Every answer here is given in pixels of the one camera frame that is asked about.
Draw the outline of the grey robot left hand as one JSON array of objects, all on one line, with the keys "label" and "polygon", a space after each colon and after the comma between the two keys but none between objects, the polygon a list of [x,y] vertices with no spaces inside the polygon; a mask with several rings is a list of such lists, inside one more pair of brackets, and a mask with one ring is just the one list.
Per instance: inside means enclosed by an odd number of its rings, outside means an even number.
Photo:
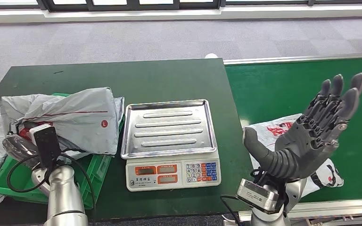
[{"label": "grey robot left hand", "polygon": [[2,145],[7,154],[17,161],[21,161],[38,154],[38,148],[36,145],[17,134],[6,135],[2,141]]}]

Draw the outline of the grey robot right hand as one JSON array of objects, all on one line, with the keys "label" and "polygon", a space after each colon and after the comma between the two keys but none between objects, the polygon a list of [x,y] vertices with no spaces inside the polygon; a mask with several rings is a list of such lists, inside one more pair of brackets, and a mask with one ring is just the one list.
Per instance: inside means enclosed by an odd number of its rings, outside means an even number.
[{"label": "grey robot right hand", "polygon": [[258,139],[252,127],[244,129],[243,143],[267,174],[294,181],[313,174],[338,148],[338,138],[354,116],[362,93],[362,73],[354,75],[343,93],[343,76],[325,80],[320,91],[291,128],[277,138],[274,151]]}]

